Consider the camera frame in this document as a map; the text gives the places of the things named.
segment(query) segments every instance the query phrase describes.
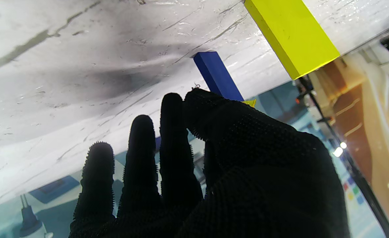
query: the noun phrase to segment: scratch mark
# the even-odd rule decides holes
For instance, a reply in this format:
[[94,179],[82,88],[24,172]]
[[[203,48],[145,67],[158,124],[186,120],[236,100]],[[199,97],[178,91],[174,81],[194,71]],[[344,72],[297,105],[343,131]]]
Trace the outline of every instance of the scratch mark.
[[36,36],[31,38],[27,43],[24,45],[18,45],[15,50],[11,51],[10,53],[6,54],[5,56],[0,58],[0,67],[8,64],[12,60],[19,57],[21,54],[25,53],[27,50],[33,48],[34,46],[42,43],[45,41],[45,39],[49,38],[50,35],[48,34],[48,30],[44,30],[40,33],[38,33]]
[[357,1],[357,0],[352,0],[352,1],[347,2],[347,3],[344,4],[341,8],[337,9],[335,12],[340,11],[341,9],[343,9],[344,7],[346,7],[347,5],[349,5],[349,4],[351,4],[351,3],[355,2],[355,1]]
[[181,19],[180,19],[180,20],[178,20],[176,23],[174,23],[174,24],[170,25],[169,27],[165,28],[165,29],[164,29],[164,30],[162,30],[162,31],[166,31],[166,30],[168,30],[168,29],[172,28],[173,26],[177,25],[178,23],[180,23],[180,22],[181,22],[181,21],[183,21],[184,19],[188,18],[189,16],[191,16],[191,15],[192,15],[193,13],[195,13],[195,12],[197,12],[197,10],[194,10],[194,11],[192,11],[192,13],[190,13],[189,15],[187,15],[187,16],[185,16],[185,17],[181,18]]
[[109,120],[106,120],[104,123],[102,123],[102,124],[99,124],[98,126],[99,127],[101,127],[101,126],[103,126],[103,125],[105,125],[105,123],[107,123],[107,122],[109,122],[110,121],[110,119]]
[[11,192],[11,191],[8,191],[8,192],[2,194],[2,195],[0,196],[0,199],[1,199],[2,197],[4,197],[5,195],[7,195],[8,193],[10,193],[10,192]]
[[37,173],[36,175],[32,176],[31,178],[27,179],[26,181],[24,181],[24,182],[23,182],[23,183],[21,183],[21,184],[25,184],[25,183],[27,183],[28,181],[30,181],[30,180],[34,179],[35,177],[37,177],[37,176],[41,175],[42,173],[46,172],[47,170],[48,170],[48,169],[45,169],[45,170],[43,170],[42,172],[40,172],[40,173]]
[[212,39],[209,39],[205,42],[203,42],[201,45],[198,45],[197,47],[191,49],[187,54],[185,54],[184,56],[182,56],[181,58],[179,58],[176,62],[172,63],[171,65],[174,65],[176,63],[178,63],[180,60],[182,60],[184,57],[186,57],[188,54],[190,54],[191,52],[193,52],[194,50],[202,47],[203,45],[209,43],[209,42],[212,42],[214,40],[217,40],[219,39],[221,36],[223,36],[225,33],[227,33],[229,30],[233,29],[233,28],[236,28],[244,19],[247,18],[247,15],[244,15],[242,18],[238,19],[237,21],[233,22],[227,29],[225,29],[224,31],[222,31],[220,34],[218,34],[217,36],[215,36],[214,38]]
[[92,9],[93,7],[95,7],[95,6],[99,5],[99,4],[101,4],[101,2],[97,1],[97,2],[93,3],[92,5],[90,5],[89,9]]
[[123,110],[119,111],[119,113],[117,113],[114,118],[118,115],[120,115],[121,113],[127,111],[130,107],[134,106],[135,104],[137,104],[139,101],[142,101],[144,98],[146,98],[147,96],[149,96],[151,93],[153,93],[153,90],[150,91],[149,93],[147,93],[145,96],[142,96],[140,99],[138,99],[137,101],[133,102],[132,104],[130,104],[128,107],[124,108]]
[[148,116],[155,114],[156,112],[159,112],[160,109],[154,110],[153,112],[149,113]]
[[70,18],[68,18],[68,19],[66,20],[66,24],[63,25],[63,26],[61,26],[61,27],[59,27],[51,36],[52,36],[52,37],[60,37],[60,36],[61,36],[60,31],[63,30],[63,29],[65,29],[65,28],[67,28],[68,25],[69,25],[75,18],[78,18],[78,17],[79,17],[80,15],[82,15],[82,14],[83,14],[83,12],[78,12],[78,13],[72,15]]
[[241,1],[239,1],[238,3],[232,5],[230,8],[223,10],[222,12],[220,12],[219,15],[231,11],[231,9],[233,9],[235,6],[237,6],[239,3],[242,3],[242,2],[244,2],[244,0],[241,0]]
[[77,35],[83,34],[83,33],[84,33],[84,30],[79,30],[79,31],[73,33],[72,35],[73,35],[73,36],[77,36]]
[[34,147],[36,147],[40,142],[42,141],[42,139],[40,139],[38,142],[36,142],[36,144],[34,144],[34,146],[32,146],[28,152],[30,152]]
[[269,51],[270,51],[270,50],[267,50],[267,51],[265,51],[263,54],[260,54],[259,56],[254,57],[252,60],[250,60],[249,62],[245,63],[244,65],[240,66],[240,67],[237,68],[237,69],[243,68],[243,67],[245,67],[245,66],[251,64],[251,63],[254,62],[255,60],[264,57]]
[[0,168],[0,170],[2,170],[3,168],[5,168],[6,165],[8,165],[8,163],[4,164],[4,165]]
[[72,149],[74,149],[74,148],[75,148],[76,146],[78,146],[79,144],[80,144],[80,143],[76,144],[75,146],[69,148],[69,150],[65,151],[65,152],[63,153],[63,155],[61,155],[61,156],[57,159],[57,161],[61,161],[61,159],[64,157],[64,155],[66,155],[68,152],[70,152]]
[[215,36],[214,38],[210,39],[208,42],[211,42],[211,41],[214,41],[218,38],[220,38],[221,36],[223,36],[227,31],[237,27],[244,19],[247,18],[247,14],[244,15],[242,18],[238,19],[237,21],[235,21],[233,24],[231,24],[227,29],[225,29],[223,32],[221,32],[219,35]]
[[[94,6],[98,5],[100,1],[97,1],[96,3],[93,3],[89,6],[89,9],[93,8]],[[21,54],[25,53],[27,50],[30,50],[31,48],[35,47],[36,45],[42,43],[46,39],[50,37],[60,37],[60,31],[65,29],[73,20],[78,18],[80,15],[82,15],[83,12],[78,12],[75,15],[72,15],[70,18],[66,20],[66,24],[58,28],[52,35],[48,34],[48,30],[44,30],[40,33],[38,33],[33,38],[29,39],[27,43],[24,45],[18,45],[16,48],[11,51],[10,53],[6,54],[5,56],[0,57],[0,67],[10,63],[11,61],[15,60],[17,57],[19,57]]]

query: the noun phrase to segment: textured glove fabric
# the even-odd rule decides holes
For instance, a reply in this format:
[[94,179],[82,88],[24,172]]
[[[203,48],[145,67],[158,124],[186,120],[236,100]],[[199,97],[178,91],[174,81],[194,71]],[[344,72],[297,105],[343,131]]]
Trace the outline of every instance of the textured glove fabric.
[[343,188],[317,137],[202,89],[187,94],[184,115],[223,176],[178,237],[349,237]]
[[[205,140],[205,199],[186,128]],[[153,124],[139,116],[116,218],[112,148],[90,148],[70,237],[349,237],[343,189],[313,135],[202,89],[164,97],[160,133],[162,196]]]

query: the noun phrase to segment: wooden block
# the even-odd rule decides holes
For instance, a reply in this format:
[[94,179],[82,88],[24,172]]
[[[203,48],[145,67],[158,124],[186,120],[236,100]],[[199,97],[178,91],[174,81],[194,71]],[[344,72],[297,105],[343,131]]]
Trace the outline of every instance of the wooden block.
[[292,79],[340,56],[302,0],[246,0],[244,5]]

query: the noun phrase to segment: white surface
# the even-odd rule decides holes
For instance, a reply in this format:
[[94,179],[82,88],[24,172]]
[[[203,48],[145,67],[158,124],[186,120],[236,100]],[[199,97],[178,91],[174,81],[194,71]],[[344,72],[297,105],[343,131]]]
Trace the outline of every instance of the white surface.
[[[289,80],[238,0],[138,1],[0,0],[0,203],[80,170],[97,140],[124,151],[138,114],[158,131],[163,95],[205,87],[198,51],[245,98]],[[342,53],[389,27],[389,0],[305,4]]]

